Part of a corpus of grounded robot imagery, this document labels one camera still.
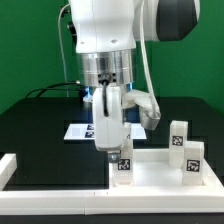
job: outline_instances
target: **white block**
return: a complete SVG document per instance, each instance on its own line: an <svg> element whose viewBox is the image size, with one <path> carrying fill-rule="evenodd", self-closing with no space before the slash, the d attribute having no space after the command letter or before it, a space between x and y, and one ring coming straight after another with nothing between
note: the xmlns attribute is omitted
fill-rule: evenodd
<svg viewBox="0 0 224 224"><path fill-rule="evenodd" d="M204 143L186 141L183 165L183 185L202 185Z"/></svg>
<svg viewBox="0 0 224 224"><path fill-rule="evenodd" d="M121 149L121 160L119 163L112 164L112 186L133 184L133 140L129 139L131 123L124 124L123 133L124 147Z"/></svg>
<svg viewBox="0 0 224 224"><path fill-rule="evenodd" d="M184 144L187 141L188 123L172 121L170 125L169 165L181 168L184 163Z"/></svg>
<svg viewBox="0 0 224 224"><path fill-rule="evenodd" d="M2 191L17 168L16 155L6 154L0 160L0 191Z"/></svg>

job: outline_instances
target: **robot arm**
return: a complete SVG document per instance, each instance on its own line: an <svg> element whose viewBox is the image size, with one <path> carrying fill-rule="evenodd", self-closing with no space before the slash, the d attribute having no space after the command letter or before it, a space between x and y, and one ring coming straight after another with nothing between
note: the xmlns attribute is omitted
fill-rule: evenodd
<svg viewBox="0 0 224 224"><path fill-rule="evenodd" d="M116 153L124 141L122 109L138 104L145 128L155 129L160 119L153 92L149 95L126 91L126 85L135 80L135 40L143 39L139 31L141 12L146 40L181 40L197 24L199 0L69 0L69 3L77 32L81 75L86 86L96 88L93 95L96 148Z"/></svg>

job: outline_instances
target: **green backdrop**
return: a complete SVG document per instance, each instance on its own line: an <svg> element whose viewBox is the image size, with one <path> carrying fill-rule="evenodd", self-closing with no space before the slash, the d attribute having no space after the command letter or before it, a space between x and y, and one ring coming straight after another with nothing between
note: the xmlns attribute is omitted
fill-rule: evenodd
<svg viewBox="0 0 224 224"><path fill-rule="evenodd" d="M27 92L63 82L57 19L66 0L0 1L0 113ZM157 96L193 96L224 114L224 1L201 0L198 26L181 42L147 43ZM78 79L74 46L62 20L69 80ZM136 87L145 89L138 45Z"/></svg>

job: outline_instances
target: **white platform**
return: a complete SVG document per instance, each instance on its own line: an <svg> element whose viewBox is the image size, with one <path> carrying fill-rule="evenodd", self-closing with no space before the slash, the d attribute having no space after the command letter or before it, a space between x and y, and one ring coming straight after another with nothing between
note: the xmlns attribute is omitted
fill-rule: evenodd
<svg viewBox="0 0 224 224"><path fill-rule="evenodd" d="M184 187L181 186L181 169L168 165L168 149L134 150L134 161L134 185L131 187L90 191L2 191L0 214L224 212L223 186L206 161L203 186Z"/></svg>

